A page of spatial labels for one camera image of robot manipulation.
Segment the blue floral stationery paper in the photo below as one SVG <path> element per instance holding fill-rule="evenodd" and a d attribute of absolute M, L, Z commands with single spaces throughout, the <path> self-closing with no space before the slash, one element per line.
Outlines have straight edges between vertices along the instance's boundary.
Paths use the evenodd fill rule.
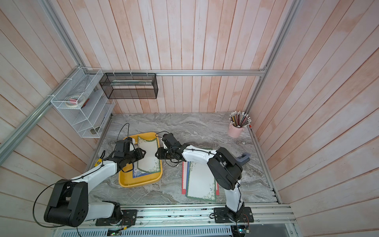
<path fill-rule="evenodd" d="M 144 172 L 144 171 L 139 170 L 137 167 L 137 164 L 138 164 L 137 162 L 133 163 L 133 178 L 138 178 L 138 177 L 143 177 L 143 176 L 153 174 L 150 172 Z"/>
<path fill-rule="evenodd" d="M 186 162 L 183 164 L 183 190 L 185 195 L 187 194 L 188 190 L 189 166 L 190 162 Z"/>

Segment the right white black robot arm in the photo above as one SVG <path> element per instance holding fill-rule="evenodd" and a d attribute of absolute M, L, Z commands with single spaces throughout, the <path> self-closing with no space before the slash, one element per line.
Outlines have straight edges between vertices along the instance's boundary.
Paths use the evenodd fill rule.
<path fill-rule="evenodd" d="M 226 148 L 218 150 L 206 150 L 192 146 L 188 143 L 181 144 L 173 133 L 165 133 L 161 137 L 163 148 L 158 148 L 155 156 L 159 160 L 175 159 L 178 162 L 192 162 L 208 166 L 215 181 L 224 188 L 226 195 L 225 207 L 216 208 L 213 212 L 215 222 L 237 223 L 246 217 L 245 204 L 242 200 L 240 180 L 242 178 L 243 165 L 250 161 L 250 154 L 244 153 L 235 158 Z"/>

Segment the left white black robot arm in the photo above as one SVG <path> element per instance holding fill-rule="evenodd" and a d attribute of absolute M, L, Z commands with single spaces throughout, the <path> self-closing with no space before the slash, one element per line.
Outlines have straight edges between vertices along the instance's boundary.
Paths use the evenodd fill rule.
<path fill-rule="evenodd" d="M 89 193 L 127 165 L 144 158 L 146 151 L 136 148 L 132 138 L 116 142 L 115 149 L 100 164 L 86 173 L 54 184 L 44 213 L 44 221 L 60 226 L 78 227 L 85 221 L 102 219 L 111 225 L 122 222 L 120 204 L 114 201 L 89 202 Z"/>

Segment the yellow tape measure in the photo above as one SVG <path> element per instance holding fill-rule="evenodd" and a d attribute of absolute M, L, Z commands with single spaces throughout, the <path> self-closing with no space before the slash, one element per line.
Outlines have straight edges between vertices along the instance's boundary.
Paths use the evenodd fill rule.
<path fill-rule="evenodd" d="M 96 161 L 96 163 L 94 164 L 94 167 L 97 167 L 97 166 L 99 166 L 99 165 L 101 165 L 101 164 L 103 163 L 103 158 L 104 158 L 104 156 L 105 156 L 105 153 L 106 153 L 106 151 L 104 150 L 104 151 L 102 152 L 100 158 L 99 158 L 99 159 Z"/>

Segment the pink pencil cup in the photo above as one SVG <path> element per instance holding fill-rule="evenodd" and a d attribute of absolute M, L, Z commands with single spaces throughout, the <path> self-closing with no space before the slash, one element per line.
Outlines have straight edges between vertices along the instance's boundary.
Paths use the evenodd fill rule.
<path fill-rule="evenodd" d="M 242 132 L 244 131 L 243 127 L 236 127 L 232 123 L 230 123 L 228 135 L 232 138 L 238 138 Z"/>

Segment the grey blue hole punch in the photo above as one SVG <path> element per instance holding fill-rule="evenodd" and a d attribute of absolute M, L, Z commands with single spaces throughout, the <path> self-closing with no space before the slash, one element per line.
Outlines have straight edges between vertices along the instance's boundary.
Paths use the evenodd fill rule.
<path fill-rule="evenodd" d="M 241 165 L 245 165 L 250 161 L 251 155 L 249 153 L 243 153 L 241 156 L 236 158 L 236 161 Z"/>

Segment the tape roll on shelf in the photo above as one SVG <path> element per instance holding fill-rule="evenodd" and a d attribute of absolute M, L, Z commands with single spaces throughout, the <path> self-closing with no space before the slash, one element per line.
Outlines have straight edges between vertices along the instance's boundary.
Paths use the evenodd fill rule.
<path fill-rule="evenodd" d="M 76 94 L 69 96 L 65 101 L 65 106 L 67 108 L 81 108 L 86 101 L 86 98 L 83 95 Z"/>

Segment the bundle of pencils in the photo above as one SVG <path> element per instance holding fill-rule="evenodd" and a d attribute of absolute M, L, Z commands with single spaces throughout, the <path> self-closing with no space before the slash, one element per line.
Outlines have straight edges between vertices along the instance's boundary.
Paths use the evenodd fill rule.
<path fill-rule="evenodd" d="M 234 111 L 230 114 L 231 125 L 236 128 L 247 127 L 250 125 L 251 121 L 250 116 L 245 112 Z"/>

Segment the black mesh wall basket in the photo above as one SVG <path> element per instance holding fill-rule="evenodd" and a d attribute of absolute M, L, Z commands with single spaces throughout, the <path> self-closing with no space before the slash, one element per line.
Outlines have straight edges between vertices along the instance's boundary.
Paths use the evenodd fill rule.
<path fill-rule="evenodd" d="M 159 91 L 153 73 L 105 73 L 99 84 L 108 99 L 156 99 Z"/>

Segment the horizontal aluminium frame bar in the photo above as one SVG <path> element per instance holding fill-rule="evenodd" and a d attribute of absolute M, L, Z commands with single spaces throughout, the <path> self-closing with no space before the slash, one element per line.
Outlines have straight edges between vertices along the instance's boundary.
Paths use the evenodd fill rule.
<path fill-rule="evenodd" d="M 98 68 L 86 68 L 89 73 L 126 73 L 126 74 L 156 74 L 157 76 L 263 76 L 266 70 L 104 70 Z"/>

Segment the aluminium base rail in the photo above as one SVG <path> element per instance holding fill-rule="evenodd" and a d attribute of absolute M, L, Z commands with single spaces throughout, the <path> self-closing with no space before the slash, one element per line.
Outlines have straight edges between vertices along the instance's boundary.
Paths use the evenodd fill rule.
<path fill-rule="evenodd" d="M 133 228 L 149 227 L 184 227 L 217 225 L 209 215 L 214 208 L 224 207 L 223 204 L 152 204 L 152 205 L 122 205 L 121 210 L 137 211 Z M 292 208 L 287 204 L 247 203 L 246 209 L 251 209 L 242 215 L 238 224 L 249 227 L 263 224 L 296 224 L 297 220 Z"/>

